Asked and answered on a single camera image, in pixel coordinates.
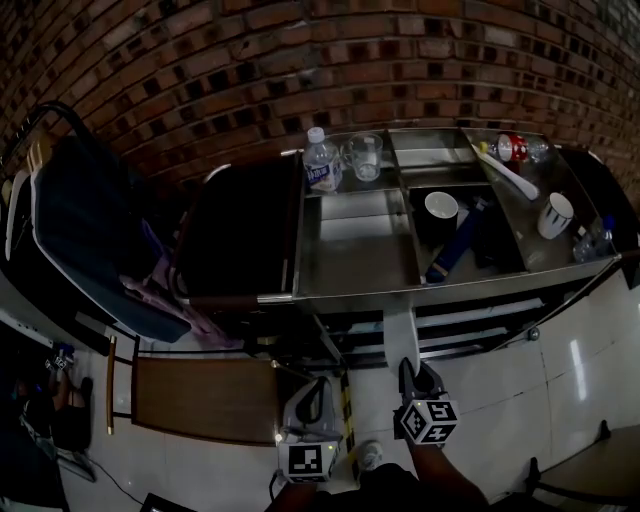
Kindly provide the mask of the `steel sink counter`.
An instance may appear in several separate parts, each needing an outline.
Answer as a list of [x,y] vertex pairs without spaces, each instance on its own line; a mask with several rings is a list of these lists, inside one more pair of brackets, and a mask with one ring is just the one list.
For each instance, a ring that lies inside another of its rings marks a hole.
[[[347,171],[336,192],[311,190],[294,151],[205,180],[170,268],[184,305],[245,340],[275,336],[282,355],[313,369],[382,365],[383,314],[411,308],[420,354],[445,359],[533,340],[540,325],[615,272],[640,285],[640,221],[592,153],[552,144],[541,162],[501,162],[535,185],[530,201],[471,145],[489,154],[497,129],[391,129],[373,182]],[[447,278],[426,271],[444,244],[425,235],[425,197],[453,196],[457,228],[479,198],[487,207],[472,245]],[[537,221],[551,193],[574,216],[546,240]],[[580,226],[615,219],[607,256],[577,263]]]

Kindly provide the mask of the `white long-handled brush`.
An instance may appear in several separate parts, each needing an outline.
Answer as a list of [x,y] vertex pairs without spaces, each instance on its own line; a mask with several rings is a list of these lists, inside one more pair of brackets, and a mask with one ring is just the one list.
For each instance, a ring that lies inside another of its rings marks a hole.
[[527,199],[534,201],[539,197],[539,189],[531,182],[509,170],[504,164],[497,161],[488,153],[482,152],[478,146],[472,144],[471,147],[481,161],[491,166],[494,170],[498,171],[508,181],[515,185]]

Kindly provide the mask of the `clear bottle red label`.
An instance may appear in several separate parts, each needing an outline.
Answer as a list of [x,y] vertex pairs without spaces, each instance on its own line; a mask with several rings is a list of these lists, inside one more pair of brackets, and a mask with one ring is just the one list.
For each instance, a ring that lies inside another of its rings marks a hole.
[[501,162],[541,162],[549,156],[550,146],[538,135],[500,132],[488,152]]

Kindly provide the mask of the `black cup white inside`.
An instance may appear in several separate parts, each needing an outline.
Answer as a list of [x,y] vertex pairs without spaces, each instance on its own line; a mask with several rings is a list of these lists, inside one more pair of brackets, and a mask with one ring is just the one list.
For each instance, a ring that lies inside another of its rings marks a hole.
[[456,199],[448,193],[434,191],[425,197],[424,207],[427,241],[432,245],[444,243],[457,229],[459,206]]

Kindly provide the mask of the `white striped mug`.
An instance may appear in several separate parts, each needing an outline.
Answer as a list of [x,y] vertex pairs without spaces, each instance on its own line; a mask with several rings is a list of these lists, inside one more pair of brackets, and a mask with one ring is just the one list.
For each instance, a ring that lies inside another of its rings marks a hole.
[[573,216],[571,202],[560,193],[551,193],[537,221],[539,235],[546,240],[556,238],[567,228]]

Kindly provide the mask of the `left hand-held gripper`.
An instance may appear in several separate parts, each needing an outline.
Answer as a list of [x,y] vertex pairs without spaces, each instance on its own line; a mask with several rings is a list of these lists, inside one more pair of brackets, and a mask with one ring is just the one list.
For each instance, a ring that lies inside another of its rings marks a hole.
[[[317,428],[306,428],[314,423]],[[294,393],[285,404],[283,426],[277,449],[284,478],[290,483],[327,482],[343,438],[327,377],[314,379]]]

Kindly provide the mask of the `pale purple cloth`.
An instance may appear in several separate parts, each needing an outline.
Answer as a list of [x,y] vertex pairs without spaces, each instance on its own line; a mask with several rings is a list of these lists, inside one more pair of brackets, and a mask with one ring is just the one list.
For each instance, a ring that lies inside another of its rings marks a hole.
[[197,312],[191,306],[182,305],[177,301],[169,286],[172,256],[169,248],[160,241],[146,220],[141,221],[141,231],[151,249],[155,266],[142,280],[120,275],[119,280],[126,293],[158,311],[167,313],[174,319],[186,322],[190,327],[190,332],[206,346],[226,350],[240,349],[243,346],[242,340],[229,337],[208,317]]

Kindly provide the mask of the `dark wooden bench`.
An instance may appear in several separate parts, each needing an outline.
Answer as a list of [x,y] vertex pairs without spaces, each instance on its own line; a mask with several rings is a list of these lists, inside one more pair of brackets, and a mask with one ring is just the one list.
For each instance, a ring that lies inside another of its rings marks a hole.
[[536,490],[640,510],[640,424],[611,430],[603,420],[591,445],[544,471],[531,458],[525,493]]

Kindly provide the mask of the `clear water bottle blue label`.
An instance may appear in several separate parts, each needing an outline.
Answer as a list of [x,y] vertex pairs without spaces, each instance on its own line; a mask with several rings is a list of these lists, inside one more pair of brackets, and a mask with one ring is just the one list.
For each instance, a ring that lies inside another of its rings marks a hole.
[[323,193],[336,192],[342,181],[340,152],[321,127],[307,131],[303,166],[308,187]]

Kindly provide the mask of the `person's left forearm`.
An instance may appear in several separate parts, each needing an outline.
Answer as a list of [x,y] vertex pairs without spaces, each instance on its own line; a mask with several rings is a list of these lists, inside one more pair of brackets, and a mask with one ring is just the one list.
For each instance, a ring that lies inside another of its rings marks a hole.
[[315,512],[324,498],[315,483],[287,483],[265,512]]

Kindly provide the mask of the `clear glass mug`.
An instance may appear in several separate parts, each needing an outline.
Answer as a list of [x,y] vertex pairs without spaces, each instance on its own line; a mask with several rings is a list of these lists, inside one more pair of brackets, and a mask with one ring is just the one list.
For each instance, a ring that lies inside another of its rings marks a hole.
[[362,182],[373,182],[380,175],[383,140],[373,133],[357,133],[342,145],[345,162]]

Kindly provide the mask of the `person's dark clothing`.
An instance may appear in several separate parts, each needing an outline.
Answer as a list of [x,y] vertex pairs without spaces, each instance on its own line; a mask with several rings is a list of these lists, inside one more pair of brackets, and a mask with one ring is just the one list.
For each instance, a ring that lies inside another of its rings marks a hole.
[[308,512],[393,512],[402,498],[415,498],[424,485],[397,464],[385,463],[362,472],[357,490],[331,494],[319,491]]

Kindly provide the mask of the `person's right forearm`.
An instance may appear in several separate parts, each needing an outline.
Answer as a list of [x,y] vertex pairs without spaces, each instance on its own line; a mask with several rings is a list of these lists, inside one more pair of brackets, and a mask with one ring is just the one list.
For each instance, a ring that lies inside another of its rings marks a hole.
[[425,512],[487,512],[482,491],[435,445],[407,443],[416,477],[406,491]]

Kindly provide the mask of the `clear bottle blue cap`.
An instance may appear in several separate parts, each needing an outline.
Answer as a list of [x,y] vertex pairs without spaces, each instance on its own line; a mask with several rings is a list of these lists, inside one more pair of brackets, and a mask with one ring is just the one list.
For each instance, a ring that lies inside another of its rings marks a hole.
[[573,256],[577,263],[586,263],[610,253],[613,242],[615,219],[605,215],[596,219],[590,228],[580,226],[578,240],[573,247]]

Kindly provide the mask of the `dark blue fabric bag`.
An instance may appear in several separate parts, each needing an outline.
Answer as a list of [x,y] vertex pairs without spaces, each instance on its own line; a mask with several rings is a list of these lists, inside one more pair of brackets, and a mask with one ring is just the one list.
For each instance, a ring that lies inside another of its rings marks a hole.
[[0,168],[46,115],[72,132],[31,173],[33,238],[83,296],[133,333],[174,343],[191,326],[165,293],[147,288],[167,253],[144,215],[128,167],[60,101],[36,105],[0,156]]

